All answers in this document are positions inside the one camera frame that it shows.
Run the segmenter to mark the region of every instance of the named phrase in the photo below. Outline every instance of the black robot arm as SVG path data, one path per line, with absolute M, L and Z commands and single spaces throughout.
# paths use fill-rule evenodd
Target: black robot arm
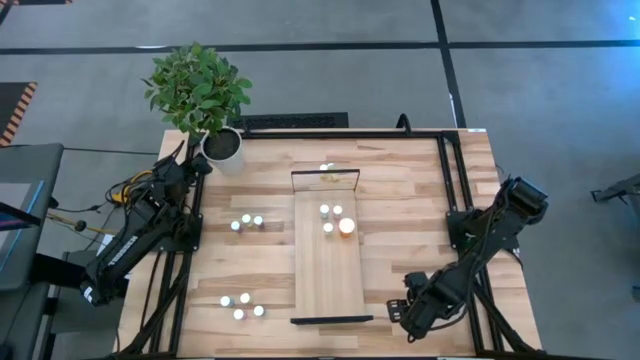
M 129 187 L 124 202 L 125 224 L 113 240 L 86 268 L 80 284 L 82 295 L 94 306 L 103 305 L 122 294 L 125 276 L 161 241 L 176 243 L 199 236 L 201 220 L 184 213 L 183 204 L 189 187 L 198 174 L 208 174 L 211 167 L 202 155 L 178 165 L 176 155 L 156 162 L 149 178 Z
M 506 180 L 494 203 L 470 212 L 450 236 L 469 242 L 460 259 L 427 278 L 423 272 L 405 275 L 407 300 L 390 300 L 389 315 L 408 333 L 409 342 L 424 338 L 436 319 L 450 319 L 468 301 L 476 274 L 525 225 L 539 222 L 547 196 L 521 178 Z

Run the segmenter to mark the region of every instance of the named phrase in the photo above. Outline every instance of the gray floor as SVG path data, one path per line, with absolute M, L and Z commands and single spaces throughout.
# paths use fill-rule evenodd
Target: gray floor
M 450 41 L 640 37 L 640 5 L 633 1 L 440 2 Z M 427 0 L 78 0 L 16 7 L 0 26 L 0 48 L 436 39 Z M 438 50 L 225 56 L 254 82 L 248 114 L 348 111 L 352 127 L 379 127 L 406 112 L 414 127 L 454 124 Z M 16 142 L 156 151 L 164 125 L 148 111 L 138 80 L 151 71 L 151 57 L 1 57 L 0 81 L 39 84 Z M 544 221 L 520 237 L 544 348 L 636 359 L 640 304 L 630 287 L 640 283 L 638 224 L 620 201 L 592 203 L 589 190 L 640 172 L 640 48 L 453 50 L 452 57 L 467 125 L 488 129 L 506 173 L 550 195 Z M 153 159 L 66 151 L 55 194 L 67 207 L 99 203 L 107 184 Z M 101 223 L 104 216 L 85 218 Z M 65 232 L 48 224 L 42 251 L 86 246 Z M 113 343 L 109 331 L 70 336 L 56 358 L 103 355 Z M 64 347 L 74 336 L 91 345 Z

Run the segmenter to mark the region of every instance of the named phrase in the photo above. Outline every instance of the wooden board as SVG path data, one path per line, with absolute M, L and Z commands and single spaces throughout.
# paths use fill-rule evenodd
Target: wooden board
M 356 222 L 349 238 L 340 236 L 332 216 L 320 217 L 322 204 L 342 206 Z M 322 229 L 327 222 L 334 225 L 329 236 Z M 294 246 L 296 318 L 366 315 L 353 190 L 297 191 Z
M 489 206 L 499 183 L 487 133 L 461 130 L 460 138 L 474 203 Z M 183 139 L 185 136 L 178 131 L 167 131 L 160 156 L 171 153 Z M 406 333 L 389 322 L 385 308 L 387 300 L 405 296 L 405 273 L 431 274 L 457 258 L 448 245 L 444 220 L 448 204 L 435 141 L 247 140 L 243 146 L 246 169 L 242 176 L 225 178 L 214 170 L 206 178 L 201 207 L 204 232 L 191 267 L 180 357 L 474 353 L 468 320 L 407 344 Z M 455 159 L 452 149 L 448 150 L 457 203 L 462 206 Z M 290 172 L 315 170 L 327 162 L 361 171 L 356 196 L 362 282 L 366 311 L 375 318 L 362 324 L 296 326 L 289 323 L 295 316 Z M 229 230 L 229 222 L 247 212 L 264 216 L 264 232 L 238 236 Z M 139 330 L 154 259 L 155 255 L 149 255 L 133 269 L 119 328 L 122 347 Z M 488 269 L 496 304 L 523 339 L 539 347 L 519 265 L 501 252 Z M 150 310 L 157 300 L 158 274 Z M 236 322 L 232 310 L 218 305 L 221 296 L 237 298 L 245 291 L 265 306 L 264 318 Z M 484 343 L 489 346 L 487 322 L 479 308 Z M 163 330 L 161 349 L 168 344 L 167 328 Z

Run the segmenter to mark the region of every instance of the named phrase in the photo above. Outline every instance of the wooden tabletop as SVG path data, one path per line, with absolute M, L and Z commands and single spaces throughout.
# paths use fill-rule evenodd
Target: wooden tabletop
M 169 154 L 185 135 L 167 131 L 160 156 Z M 460 130 L 461 146 L 475 205 L 489 206 L 499 189 L 486 132 Z M 428 275 L 456 260 L 449 247 L 445 213 L 449 210 L 435 140 L 245 140 L 246 168 L 235 178 L 217 170 L 206 177 L 201 212 L 204 231 L 194 253 L 178 356 L 393 356 L 469 355 L 473 343 L 468 320 L 431 332 L 413 344 L 398 324 L 391 324 L 385 303 L 404 298 L 402 279 L 412 271 Z M 462 205 L 453 151 L 449 162 Z M 366 311 L 375 316 L 362 324 L 296 326 L 294 196 L 292 170 L 316 170 L 327 162 L 360 169 L 356 190 L 357 223 Z M 231 232 L 229 223 L 244 213 L 261 215 L 264 231 Z M 133 271 L 120 321 L 126 346 L 140 327 L 140 317 L 155 255 Z M 155 308 L 161 259 L 152 290 Z M 531 346 L 540 342 L 526 284 L 519 265 L 503 252 L 488 266 L 495 302 Z M 219 305 L 223 295 L 252 294 L 266 316 L 233 319 Z M 490 345 L 486 316 L 479 306 Z M 165 324 L 171 323 L 170 309 Z M 166 349 L 169 327 L 160 349 Z

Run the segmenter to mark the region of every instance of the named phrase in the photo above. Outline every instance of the black floor stripe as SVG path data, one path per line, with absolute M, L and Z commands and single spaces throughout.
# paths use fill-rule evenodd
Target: black floor stripe
M 7 7 L 0 12 L 0 23 Z M 574 49 L 640 47 L 640 40 L 575 40 L 575 41 L 485 41 L 485 42 L 336 42 L 296 44 L 229 44 L 203 45 L 218 52 L 321 51 L 321 50 L 412 50 L 412 49 Z M 165 54 L 179 46 L 114 46 L 68 48 L 7 48 L 0 55 L 103 55 Z
M 66 0 L 18 0 L 20 6 L 28 5 L 65 5 Z
M 318 51 L 318 50 L 410 50 L 437 49 L 435 42 L 337 42 L 297 44 L 203 45 L 218 52 Z M 179 46 L 162 47 L 83 47 L 83 48 L 10 48 L 0 55 L 92 55 L 92 54 L 162 54 Z
M 436 31 L 438 32 L 438 44 L 441 46 L 440 54 L 442 55 L 442 65 L 444 66 L 447 87 L 449 88 L 449 94 L 451 96 L 455 127 L 466 128 L 467 121 L 462 109 L 462 99 L 460 98 L 460 89 L 458 88 L 458 81 L 456 80 L 456 72 L 453 68 L 451 51 L 447 46 L 449 41 L 447 39 L 447 31 L 444 25 L 442 9 L 440 8 L 440 1 L 431 0 L 431 9 L 433 10 L 433 18 L 436 23 Z
M 640 47 L 640 40 L 452 42 L 450 49 L 573 49 Z
M 158 156 L 160 154 L 159 152 L 86 149 L 86 148 L 75 148 L 75 147 L 66 147 L 66 146 L 64 147 L 64 149 L 68 151 L 84 151 L 84 152 L 108 153 L 108 154 L 153 155 L 153 156 Z

